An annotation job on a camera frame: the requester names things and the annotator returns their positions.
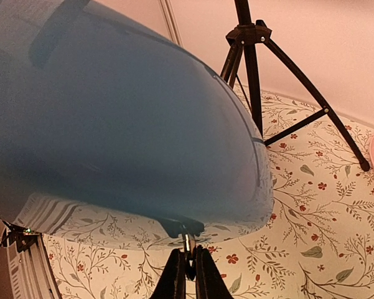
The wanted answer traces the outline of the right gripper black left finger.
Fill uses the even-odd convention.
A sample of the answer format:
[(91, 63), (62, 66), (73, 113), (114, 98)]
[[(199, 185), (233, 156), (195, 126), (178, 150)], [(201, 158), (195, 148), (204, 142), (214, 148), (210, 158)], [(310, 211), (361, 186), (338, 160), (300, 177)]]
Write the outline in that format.
[(184, 253), (173, 249), (152, 293), (152, 299), (185, 299), (185, 265)]

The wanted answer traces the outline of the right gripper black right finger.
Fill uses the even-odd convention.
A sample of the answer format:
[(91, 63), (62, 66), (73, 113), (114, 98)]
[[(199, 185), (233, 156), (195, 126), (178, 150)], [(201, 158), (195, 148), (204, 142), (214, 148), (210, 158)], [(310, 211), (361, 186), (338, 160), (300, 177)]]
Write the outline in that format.
[(218, 268), (208, 251), (201, 245), (196, 251), (195, 290), (198, 299), (232, 299)]

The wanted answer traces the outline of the blue metronome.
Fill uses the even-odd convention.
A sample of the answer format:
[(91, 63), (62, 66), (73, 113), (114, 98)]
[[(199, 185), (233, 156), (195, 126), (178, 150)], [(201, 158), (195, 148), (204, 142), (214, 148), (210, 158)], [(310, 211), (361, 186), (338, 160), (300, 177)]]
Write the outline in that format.
[(82, 207), (208, 241), (273, 204), (261, 135), (204, 62), (97, 1), (0, 1), (0, 219), (54, 234)]

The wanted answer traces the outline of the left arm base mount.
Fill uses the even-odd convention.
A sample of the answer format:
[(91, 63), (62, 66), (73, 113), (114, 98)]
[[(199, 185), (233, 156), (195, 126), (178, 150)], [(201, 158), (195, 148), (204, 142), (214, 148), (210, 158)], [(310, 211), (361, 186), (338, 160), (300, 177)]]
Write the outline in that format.
[(17, 253), (29, 250), (33, 244), (37, 243), (39, 237), (42, 236), (41, 233), (38, 233), (30, 228), (20, 227), (6, 221), (2, 222), (6, 228), (2, 235), (1, 245), (3, 247), (9, 247), (15, 243)]

